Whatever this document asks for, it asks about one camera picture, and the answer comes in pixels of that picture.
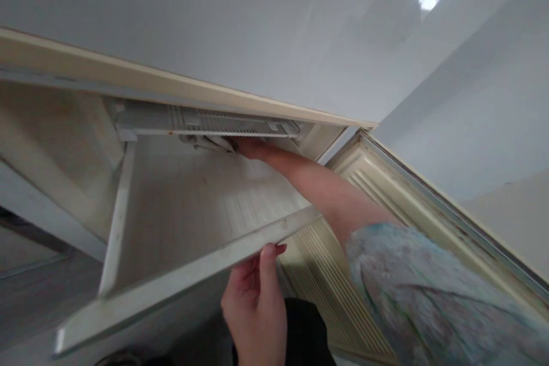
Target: gray cloth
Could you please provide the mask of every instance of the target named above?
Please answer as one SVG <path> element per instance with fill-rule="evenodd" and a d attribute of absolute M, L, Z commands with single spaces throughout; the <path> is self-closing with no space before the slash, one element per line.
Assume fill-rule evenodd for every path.
<path fill-rule="evenodd" d="M 401 365 L 549 365 L 548 325 L 416 229 L 360 229 L 347 256 Z"/>

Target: freezer shelf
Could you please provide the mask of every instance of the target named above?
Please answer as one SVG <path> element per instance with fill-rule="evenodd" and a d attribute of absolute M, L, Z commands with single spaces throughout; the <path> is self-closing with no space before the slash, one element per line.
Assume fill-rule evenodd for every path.
<path fill-rule="evenodd" d="M 56 354 L 126 326 L 318 216 L 262 162 L 140 136 L 126 149 L 98 299 L 59 327 Z"/>

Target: person's left hand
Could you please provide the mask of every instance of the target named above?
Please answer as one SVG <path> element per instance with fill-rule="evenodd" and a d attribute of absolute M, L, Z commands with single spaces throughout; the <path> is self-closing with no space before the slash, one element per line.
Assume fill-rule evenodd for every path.
<path fill-rule="evenodd" d="M 286 306 L 276 277 L 276 256 L 286 245 L 268 244 L 230 272 L 221 308 L 242 366 L 281 366 L 286 358 Z"/>

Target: vent grille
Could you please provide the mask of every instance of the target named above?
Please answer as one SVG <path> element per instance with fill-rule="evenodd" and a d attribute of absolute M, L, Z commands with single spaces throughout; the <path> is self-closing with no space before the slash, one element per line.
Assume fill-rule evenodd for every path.
<path fill-rule="evenodd" d="M 129 131 L 147 135 L 299 136 L 299 127 L 291 120 L 141 101 L 126 103 L 125 110 L 119 115 L 117 126 L 122 131 L 121 136 L 127 136 Z"/>

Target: person's right hand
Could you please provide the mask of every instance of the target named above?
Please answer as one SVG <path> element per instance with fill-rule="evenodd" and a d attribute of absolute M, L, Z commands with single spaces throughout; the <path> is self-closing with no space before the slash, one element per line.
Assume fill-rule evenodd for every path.
<path fill-rule="evenodd" d="M 261 154 L 264 151 L 267 143 L 258 137 L 239 137 L 234 136 L 230 138 L 236 143 L 237 152 L 241 153 L 248 159 L 261 159 Z"/>

